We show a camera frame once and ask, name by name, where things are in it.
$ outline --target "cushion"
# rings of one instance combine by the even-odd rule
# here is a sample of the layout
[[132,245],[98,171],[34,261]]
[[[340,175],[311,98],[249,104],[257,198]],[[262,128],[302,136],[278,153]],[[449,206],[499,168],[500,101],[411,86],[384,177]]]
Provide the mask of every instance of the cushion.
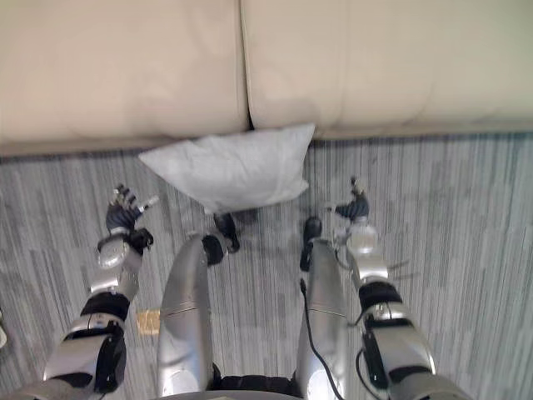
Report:
[[533,3],[242,1],[257,128],[325,136],[533,129]]
[[229,213],[292,200],[308,188],[303,162],[313,124],[184,140],[139,158],[206,213]]
[[246,130],[238,3],[0,2],[0,147]]

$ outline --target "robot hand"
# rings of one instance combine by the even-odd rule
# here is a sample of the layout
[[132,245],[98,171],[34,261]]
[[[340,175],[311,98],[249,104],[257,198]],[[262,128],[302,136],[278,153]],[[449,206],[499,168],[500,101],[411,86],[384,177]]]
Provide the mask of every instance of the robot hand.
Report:
[[98,243],[100,253],[102,253],[104,245],[117,238],[126,242],[141,255],[145,248],[149,248],[153,244],[153,236],[148,230],[145,228],[136,230],[135,223],[148,208],[159,201],[159,197],[152,196],[141,206],[137,206],[135,200],[135,195],[131,194],[130,189],[122,184],[113,190],[113,198],[106,213],[106,228],[110,236]]
[[351,194],[353,200],[348,204],[340,204],[335,207],[335,213],[343,218],[349,219],[352,223],[358,218],[367,218],[369,213],[368,200],[365,192],[357,185],[356,177],[351,178]]
[[158,196],[151,197],[141,206],[136,206],[135,195],[130,194],[130,189],[119,184],[113,191],[113,199],[109,203],[106,214],[106,228],[113,235],[114,233],[132,232],[135,222],[148,208],[159,201]]

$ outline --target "silver robot leg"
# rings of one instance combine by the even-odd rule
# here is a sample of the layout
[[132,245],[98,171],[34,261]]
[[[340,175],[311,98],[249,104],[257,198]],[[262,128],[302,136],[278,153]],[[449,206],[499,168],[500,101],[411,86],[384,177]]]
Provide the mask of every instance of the silver robot leg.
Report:
[[157,395],[206,390],[212,381],[207,266],[223,257],[224,239],[194,235],[180,249],[163,295],[157,347]]
[[[335,253],[328,241],[315,239],[311,253],[307,301],[316,350],[324,357],[340,394],[346,393],[346,306]],[[298,342],[296,381],[305,399],[334,399],[326,371],[309,344],[305,315]]]

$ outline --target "couch cushion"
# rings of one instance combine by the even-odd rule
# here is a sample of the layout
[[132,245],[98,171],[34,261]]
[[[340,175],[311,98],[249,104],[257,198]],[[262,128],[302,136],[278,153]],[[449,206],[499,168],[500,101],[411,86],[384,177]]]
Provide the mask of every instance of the couch cushion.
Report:
[[0,2],[0,150],[246,130],[241,38],[237,0]]
[[533,129],[533,4],[242,1],[258,128],[326,136]]

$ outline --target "striped carpet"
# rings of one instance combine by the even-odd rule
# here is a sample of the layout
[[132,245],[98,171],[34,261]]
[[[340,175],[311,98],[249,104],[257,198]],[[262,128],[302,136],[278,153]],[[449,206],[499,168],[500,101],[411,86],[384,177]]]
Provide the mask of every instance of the striped carpet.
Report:
[[[9,337],[0,394],[42,375],[79,314],[110,189],[124,182],[138,197],[162,201],[142,220],[156,242],[127,320],[125,382],[107,398],[155,397],[157,337],[140,335],[133,313],[158,307],[187,233],[213,224],[136,155],[0,160],[0,307]],[[474,398],[533,398],[533,135],[315,142],[304,175],[310,188],[298,199],[236,215],[242,250],[209,271],[215,361],[224,374],[292,374],[301,226],[311,214],[322,216],[326,232],[341,226],[323,206],[349,198],[357,175],[387,259],[408,261],[395,279],[438,370]],[[346,273],[344,292],[355,317]],[[354,330],[353,358],[360,345]],[[349,398],[369,398],[355,372],[349,388]]]

